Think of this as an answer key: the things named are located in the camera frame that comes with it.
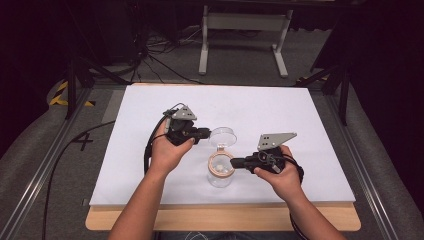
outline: orange ring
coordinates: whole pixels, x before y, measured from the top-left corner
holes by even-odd
[[[216,153],[214,153],[214,154],[212,154],[210,157],[209,157],[209,161],[208,161],[208,168],[209,168],[209,172],[212,174],[212,175],[214,175],[215,177],[217,177],[217,178],[228,178],[228,177],[230,177],[231,175],[233,175],[233,173],[235,172],[235,170],[234,170],[234,168],[231,168],[231,170],[228,172],[228,173],[220,173],[220,172],[217,172],[213,167],[212,167],[212,160],[216,157],[216,156],[218,156],[218,155],[225,155],[225,156],[227,156],[228,158],[234,158],[233,157],[233,155],[231,155],[230,153],[228,153],[228,152],[226,152],[226,151],[224,151],[224,150],[218,150]]]

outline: wooden table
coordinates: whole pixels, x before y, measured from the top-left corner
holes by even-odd
[[[361,228],[353,203],[316,203],[340,231]],[[90,230],[110,230],[123,207],[91,207]],[[287,206],[282,204],[162,205],[156,231],[293,231]]]

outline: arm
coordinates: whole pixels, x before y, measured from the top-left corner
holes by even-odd
[[[164,128],[165,122],[159,127],[156,136],[163,133]],[[164,136],[153,142],[149,171],[116,220],[109,234],[109,239],[151,239],[165,179],[177,167],[181,158],[191,149],[193,143],[194,139],[190,139],[176,147]]]
[[[281,146],[281,151],[292,156],[287,146]],[[293,164],[286,162],[286,167],[280,174],[273,174],[260,168],[255,168],[255,173],[270,183],[275,193],[287,203],[296,225],[309,239],[345,239],[307,199]]]

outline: dark background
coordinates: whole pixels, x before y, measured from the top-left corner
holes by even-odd
[[[337,23],[316,67],[337,63],[351,43],[356,44],[360,51],[350,62],[351,83],[399,176],[423,212],[424,6],[419,1],[367,4],[375,6],[371,14],[346,14],[340,19],[339,14],[298,11],[291,27],[328,29]],[[46,96],[64,76],[69,44],[101,65],[130,64],[140,51],[147,22],[158,30],[161,25],[169,27],[163,24],[169,19],[147,19],[143,11],[136,2],[125,1],[0,2],[0,156],[48,109]],[[179,20],[163,30],[170,38],[192,23],[184,16],[195,12],[198,19],[199,15],[198,8],[193,7],[167,11]]]

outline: hand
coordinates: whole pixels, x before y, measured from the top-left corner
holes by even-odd
[[[188,152],[194,144],[194,138],[187,140],[180,146],[174,146],[163,135],[166,121],[163,121],[155,133],[157,137],[152,145],[152,161],[149,172],[160,172],[168,175],[180,163],[181,158]]]
[[[287,146],[281,145],[280,149],[283,154],[293,157]],[[258,167],[255,168],[254,172],[258,177],[271,184],[275,193],[287,203],[305,196],[300,186],[299,173],[290,162],[286,162],[285,168],[279,174],[270,173]]]

